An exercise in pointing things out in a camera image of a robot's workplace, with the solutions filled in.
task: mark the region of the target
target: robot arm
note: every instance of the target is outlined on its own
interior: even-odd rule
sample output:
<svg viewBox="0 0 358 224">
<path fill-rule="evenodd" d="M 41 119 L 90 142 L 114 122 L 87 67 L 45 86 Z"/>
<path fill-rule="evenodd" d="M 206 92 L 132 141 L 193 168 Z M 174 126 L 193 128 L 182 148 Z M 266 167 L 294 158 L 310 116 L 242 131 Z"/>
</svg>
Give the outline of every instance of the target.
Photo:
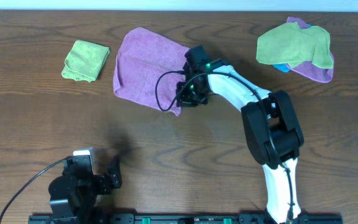
<svg viewBox="0 0 358 224">
<path fill-rule="evenodd" d="M 184 91 L 185 94 L 179 98 L 178 105 L 206 104 L 208 92 L 213 91 L 236 107 L 242 113 L 248 148 L 264 169 L 268 192 L 267 211 L 277 223 L 285 222 L 290 208 L 292 186 L 292 219 L 296 218 L 301 209 L 296 199 L 295 168 L 303 136 L 289 96 L 284 91 L 271 93 L 257 87 L 240 76 L 226 61 L 210 60 L 201 46 L 190 49 L 186 59 L 186 80 L 200 73 L 209 75 L 208 78 L 195 79 L 191 90 Z M 216 73 L 229 73 L 255 90 L 264 103 L 265 114 L 261 110 L 259 100 L 250 89 L 233 77 Z M 266 118 L 279 118 L 280 122 L 274 127 L 269 127 L 268 131 Z M 276 152 L 270 147 L 269 138 L 272 138 Z M 291 170 L 291 186 L 285 169 L 279 166 L 280 163 Z"/>
<path fill-rule="evenodd" d="M 243 82 L 246 82 L 248 85 L 250 85 L 253 89 L 257 90 L 261 99 L 266 99 L 269 97 L 270 91 L 255 86 L 250 81 L 240 76 L 231 65 L 223 65 L 213 71 L 230 73 L 231 75 L 235 75 Z M 223 96 L 239 111 L 241 111 L 241 108 L 246 106 L 248 103 L 258 102 L 258 99 L 248 88 L 246 88 L 243 84 L 239 83 L 233 78 L 211 74 L 208 75 L 208 83 L 211 91 Z M 296 199 L 296 163 L 297 159 L 289 159 L 284 162 L 284 164 L 291 170 L 290 175 L 292 181 L 291 184 L 293 188 L 294 203 L 293 218 L 296 218 L 301 212 L 301 209 Z M 290 186 L 287 181 L 287 174 L 284 168 L 280 166 L 278 166 L 276 169 L 272 169 L 267 164 L 265 164 L 262 167 L 265 172 L 266 187 L 268 193 L 267 211 L 277 223 L 285 222 L 285 220 L 287 219 L 287 211 L 290 206 Z"/>
</svg>

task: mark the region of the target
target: purple cloth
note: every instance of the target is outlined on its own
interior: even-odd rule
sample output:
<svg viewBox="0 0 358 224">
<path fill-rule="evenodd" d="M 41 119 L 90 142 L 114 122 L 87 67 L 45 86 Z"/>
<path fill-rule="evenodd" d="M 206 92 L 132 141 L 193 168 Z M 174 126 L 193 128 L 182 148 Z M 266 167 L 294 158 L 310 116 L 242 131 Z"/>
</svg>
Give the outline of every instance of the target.
<svg viewBox="0 0 358 224">
<path fill-rule="evenodd" d="M 298 22 L 298 25 L 301 29 L 309 28 L 307 23 L 297 17 L 288 17 L 287 22 Z M 334 55 L 332 52 L 329 53 L 334 60 Z M 313 65 L 311 62 L 303 62 L 302 64 L 291 68 L 288 64 L 286 66 L 304 77 L 310 78 L 316 82 L 327 83 L 333 79 L 334 68 L 323 69 L 319 68 L 316 65 Z"/>
<path fill-rule="evenodd" d="M 140 105 L 159 110 L 155 100 L 155 84 L 165 72 L 182 70 L 186 62 L 184 47 L 143 27 L 124 37 L 118 51 L 112 85 L 114 94 Z M 168 108 L 176 95 L 177 83 L 185 81 L 179 74 L 165 75 L 158 84 L 158 99 Z M 170 110 L 179 116 L 181 108 Z"/>
</svg>

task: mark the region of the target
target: tabletop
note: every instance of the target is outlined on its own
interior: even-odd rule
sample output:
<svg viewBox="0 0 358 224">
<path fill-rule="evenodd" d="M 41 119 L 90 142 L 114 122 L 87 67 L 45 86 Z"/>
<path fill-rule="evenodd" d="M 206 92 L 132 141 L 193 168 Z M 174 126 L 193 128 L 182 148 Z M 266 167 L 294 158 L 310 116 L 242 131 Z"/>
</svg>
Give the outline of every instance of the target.
<svg viewBox="0 0 358 224">
<path fill-rule="evenodd" d="M 257 38 L 300 17 L 331 34 L 334 78 L 318 83 L 255 59 Z M 179 117 L 112 92 L 124 36 L 145 27 L 188 47 L 203 45 L 246 79 L 291 97 L 305 136 L 296 170 L 298 202 L 308 212 L 340 213 L 358 223 L 358 13 L 0 11 L 0 212 L 38 171 L 94 147 L 95 173 L 121 157 L 122 189 L 99 197 L 105 208 L 139 213 L 263 210 L 261 166 L 247 149 L 241 114 L 220 96 Z M 95 82 L 62 78 L 76 40 L 110 47 Z M 24 190 L 3 223 L 51 212 L 55 167 Z"/>
</svg>

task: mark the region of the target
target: microfiber cloth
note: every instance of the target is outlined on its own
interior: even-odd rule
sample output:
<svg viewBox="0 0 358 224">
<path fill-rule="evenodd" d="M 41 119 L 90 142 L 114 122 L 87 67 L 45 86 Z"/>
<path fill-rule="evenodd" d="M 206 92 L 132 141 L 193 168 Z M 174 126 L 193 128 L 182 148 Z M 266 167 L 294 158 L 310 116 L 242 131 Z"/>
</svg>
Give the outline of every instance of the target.
<svg viewBox="0 0 358 224">
<path fill-rule="evenodd" d="M 108 47 L 77 40 L 66 57 L 62 77 L 75 81 L 95 81 L 109 53 Z"/>
<path fill-rule="evenodd" d="M 333 68 L 329 43 L 329 33 L 323 28 L 300 29 L 297 22 L 287 22 L 258 38 L 256 59 L 267 65 L 287 63 L 295 67 L 311 61 L 319 68 Z"/>
<path fill-rule="evenodd" d="M 154 93 L 157 79 L 165 72 L 182 70 L 188 49 L 143 27 L 131 30 L 117 54 L 114 94 L 159 110 Z M 174 73 L 161 79 L 158 99 L 162 108 L 168 108 L 176 95 L 177 83 L 184 80 L 183 75 Z M 174 105 L 170 111 L 178 116 L 181 108 Z"/>
<path fill-rule="evenodd" d="M 297 17 L 288 17 L 287 22 L 297 22 L 301 29 L 307 29 L 310 27 L 305 21 Z M 334 55 L 329 53 L 331 58 L 334 61 Z M 291 68 L 288 65 L 288 68 L 293 70 L 296 73 L 303 75 L 304 77 L 310 78 L 316 82 L 327 83 L 333 79 L 334 68 L 323 69 L 313 65 L 311 62 L 303 62 L 300 65 Z"/>
</svg>

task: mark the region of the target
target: black cable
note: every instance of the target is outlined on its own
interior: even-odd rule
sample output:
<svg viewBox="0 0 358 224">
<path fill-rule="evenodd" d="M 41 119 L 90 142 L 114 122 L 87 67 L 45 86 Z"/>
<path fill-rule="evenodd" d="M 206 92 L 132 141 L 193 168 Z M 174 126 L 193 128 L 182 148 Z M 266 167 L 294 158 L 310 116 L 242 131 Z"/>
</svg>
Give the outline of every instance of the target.
<svg viewBox="0 0 358 224">
<path fill-rule="evenodd" d="M 253 89 L 250 85 L 246 84 L 245 82 L 243 82 L 240 78 L 238 78 L 237 76 L 234 76 L 230 73 L 224 73 L 224 72 L 208 72 L 208 73 L 200 73 L 200 74 L 197 74 L 193 77 L 191 77 L 183 86 L 182 88 L 180 89 L 180 91 L 176 94 L 176 96 L 174 97 L 174 99 L 172 100 L 170 106 L 167 108 L 167 109 L 163 109 L 161 106 L 160 106 L 160 102 L 158 100 L 158 95 L 157 95 L 157 87 L 158 87 L 158 83 L 160 82 L 161 78 L 164 77 L 165 75 L 168 75 L 169 73 L 178 73 L 178 74 L 184 74 L 184 71 L 170 71 L 170 72 L 165 72 L 164 74 L 162 74 L 160 76 L 160 78 L 158 78 L 157 80 L 157 83 L 155 84 L 155 99 L 157 100 L 157 104 L 158 104 L 158 107 L 160 108 L 161 111 L 168 111 L 172 108 L 173 104 L 175 103 L 175 101 L 178 99 L 179 96 L 181 96 L 181 94 L 183 93 L 183 90 L 189 85 L 189 83 L 191 83 L 191 81 L 193 81 L 195 78 L 198 78 L 202 75 L 224 75 L 224 76 L 227 76 L 227 77 L 230 77 L 230 78 L 233 78 L 235 80 L 237 80 L 239 83 L 241 83 L 242 85 L 244 85 L 247 89 L 249 89 L 254 95 L 255 97 L 258 99 L 258 102 L 259 102 L 259 105 L 260 105 L 260 108 L 263 112 L 263 114 L 267 114 L 266 113 L 266 109 L 265 109 L 265 105 L 261 99 L 261 97 L 259 96 L 258 92 Z M 289 220 L 290 222 L 292 222 L 293 220 L 293 206 L 294 206 L 294 203 L 293 203 L 293 191 L 292 191 L 292 182 L 291 182 L 291 177 L 290 177 L 290 169 L 288 167 L 286 167 L 281 159 L 279 158 L 278 156 L 278 152 L 276 150 L 276 147 L 274 145 L 274 142 L 273 142 L 273 139 L 272 139 L 272 135 L 270 134 L 270 128 L 269 128 L 269 120 L 267 119 L 267 116 L 265 117 L 265 123 L 267 125 L 267 136 L 269 136 L 269 142 L 270 142 L 270 145 L 272 147 L 272 151 L 274 153 L 274 156 L 276 157 L 276 160 L 278 161 L 280 167 L 284 168 L 285 172 L 287 173 L 287 177 L 288 177 L 288 184 L 289 184 L 289 187 L 290 187 L 290 208 L 288 209 L 288 213 L 287 213 L 287 220 Z"/>
<path fill-rule="evenodd" d="M 31 178 L 11 199 L 10 201 L 6 204 L 4 210 L 1 212 L 0 214 L 0 224 L 2 222 L 2 218 L 7 210 L 7 208 L 11 205 L 11 203 L 13 202 L 13 200 L 15 200 L 15 198 L 22 193 L 22 191 L 28 186 L 30 185 L 37 177 L 41 176 L 44 172 L 48 171 L 50 168 L 54 167 L 55 165 L 63 162 L 64 159 L 61 159 L 59 161 L 54 162 L 53 164 L 50 164 L 48 167 L 46 167 L 45 169 L 41 170 L 41 172 L 39 172 L 37 175 L 33 176 L 33 178 Z"/>
<path fill-rule="evenodd" d="M 288 209 L 287 220 L 285 221 L 285 223 L 292 223 L 292 220 L 293 220 L 293 206 L 295 204 L 293 203 L 292 181 L 291 181 L 291 175 L 290 175 L 291 171 L 290 171 L 289 168 L 285 168 L 285 172 L 287 173 L 288 184 L 290 186 L 290 208 Z"/>
<path fill-rule="evenodd" d="M 173 104 L 175 103 L 175 101 L 177 100 L 178 96 L 181 95 L 181 93 L 183 92 L 183 90 L 185 89 L 185 87 L 187 86 L 187 84 L 189 84 L 189 82 L 193 79 L 190 79 L 189 81 L 187 81 L 185 83 L 185 85 L 182 87 L 182 89 L 179 91 L 179 93 L 174 97 L 174 99 L 172 100 L 171 102 L 171 105 L 169 105 L 169 107 L 167 109 L 163 109 L 160 105 L 160 101 L 158 100 L 158 94 L 157 94 L 157 87 L 158 87 L 158 84 L 160 83 L 160 80 L 162 77 L 164 77 L 165 75 L 168 75 L 168 74 L 171 74 L 171 73 L 177 73 L 177 74 L 184 74 L 184 71 L 169 71 L 169 72 L 165 72 L 164 74 L 162 74 L 160 76 L 160 78 L 158 78 L 156 84 L 155 84 L 155 99 L 157 100 L 157 105 L 158 107 L 160 108 L 161 111 L 168 111 L 172 108 Z"/>
</svg>

